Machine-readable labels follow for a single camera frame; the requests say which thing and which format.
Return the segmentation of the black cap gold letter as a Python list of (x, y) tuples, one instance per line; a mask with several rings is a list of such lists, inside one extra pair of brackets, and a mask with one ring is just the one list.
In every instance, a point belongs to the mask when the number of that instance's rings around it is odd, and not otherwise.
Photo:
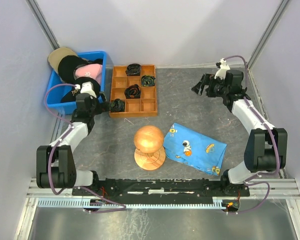
[(93, 89), (96, 94), (96, 98), (98, 98), (100, 96), (100, 90), (101, 90), (100, 84), (93, 78), (79, 77), (74, 81), (74, 86), (65, 96), (62, 97), (60, 102), (61, 103), (75, 102), (76, 96), (80, 94), (82, 84), (86, 82), (91, 82), (93, 84)]

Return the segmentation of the pink cap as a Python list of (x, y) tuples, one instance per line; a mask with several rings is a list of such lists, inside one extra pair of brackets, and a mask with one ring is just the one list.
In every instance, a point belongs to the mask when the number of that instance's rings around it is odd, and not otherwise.
[(88, 64), (85, 66), (81, 66), (75, 70), (75, 76), (77, 78), (80, 77), (88, 77), (97, 81), (99, 84), (102, 82), (102, 70), (103, 66), (98, 63)]

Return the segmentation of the blue astronaut print cloth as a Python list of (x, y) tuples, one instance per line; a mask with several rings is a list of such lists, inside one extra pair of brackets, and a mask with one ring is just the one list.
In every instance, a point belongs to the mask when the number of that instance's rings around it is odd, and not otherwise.
[(174, 123), (164, 137), (163, 147), (169, 159), (218, 176), (227, 144)]

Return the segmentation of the wooden hat stand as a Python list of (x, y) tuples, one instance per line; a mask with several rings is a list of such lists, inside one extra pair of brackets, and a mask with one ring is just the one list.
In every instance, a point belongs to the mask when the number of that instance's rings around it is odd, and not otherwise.
[(158, 127), (154, 125), (141, 127), (135, 133), (133, 142), (134, 160), (140, 168), (154, 171), (164, 164), (166, 159), (163, 147), (164, 135)]

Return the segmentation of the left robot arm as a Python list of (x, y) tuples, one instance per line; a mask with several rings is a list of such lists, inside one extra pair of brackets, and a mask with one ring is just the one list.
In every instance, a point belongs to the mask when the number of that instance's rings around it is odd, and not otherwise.
[(103, 92), (100, 97), (88, 93), (76, 96), (76, 109), (68, 128), (49, 145), (41, 145), (36, 151), (36, 184), (42, 189), (71, 189), (83, 186), (89, 195), (96, 195), (101, 183), (91, 170), (77, 170), (73, 152), (92, 131), (96, 115), (109, 111), (109, 102)]

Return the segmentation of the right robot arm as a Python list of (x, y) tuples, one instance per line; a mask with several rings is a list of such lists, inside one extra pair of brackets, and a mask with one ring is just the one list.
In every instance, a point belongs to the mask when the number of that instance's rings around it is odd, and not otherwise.
[(197, 95), (222, 98), (223, 104), (236, 116), (249, 134), (243, 161), (224, 173), (226, 177), (219, 183), (221, 193), (232, 195), (238, 184), (263, 176), (277, 175), (286, 165), (288, 133), (269, 123), (254, 107), (242, 86), (244, 73), (227, 70), (225, 74), (205, 73), (192, 87)]

